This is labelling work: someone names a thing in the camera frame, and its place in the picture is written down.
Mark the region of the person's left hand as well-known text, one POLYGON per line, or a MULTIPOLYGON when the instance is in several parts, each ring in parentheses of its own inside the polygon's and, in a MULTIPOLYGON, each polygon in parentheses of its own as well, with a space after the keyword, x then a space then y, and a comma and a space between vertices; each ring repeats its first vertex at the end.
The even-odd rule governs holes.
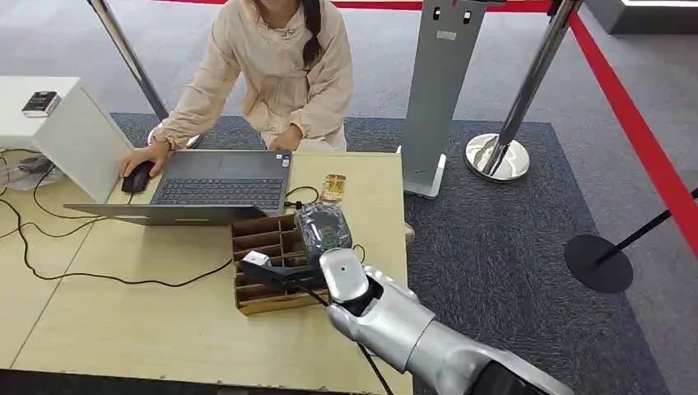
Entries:
POLYGON ((302 137, 302 131, 292 123, 284 130, 284 132, 273 138, 273 140, 268 144, 268 150, 295 151, 300 145, 302 137))

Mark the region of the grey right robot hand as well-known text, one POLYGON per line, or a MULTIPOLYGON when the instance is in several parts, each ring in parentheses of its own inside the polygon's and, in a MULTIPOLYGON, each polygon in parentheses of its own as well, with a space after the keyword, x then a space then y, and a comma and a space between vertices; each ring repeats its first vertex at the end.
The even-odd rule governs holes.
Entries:
POLYGON ((320 257, 331 249, 350 249, 353 246, 351 231, 342 208, 333 203, 311 203, 294 213, 294 223, 299 231, 306 262, 319 267, 320 257))

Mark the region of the person's right hand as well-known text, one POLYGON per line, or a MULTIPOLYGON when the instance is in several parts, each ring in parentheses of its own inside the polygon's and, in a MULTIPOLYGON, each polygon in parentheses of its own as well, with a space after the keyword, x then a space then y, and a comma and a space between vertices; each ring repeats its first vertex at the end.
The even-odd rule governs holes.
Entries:
POLYGON ((120 176, 128 177, 138 165, 146 161, 153 163, 149 175, 157 176, 169 157, 170 149, 171 145, 168 141, 155 141, 150 146, 136 149, 123 161, 120 176))

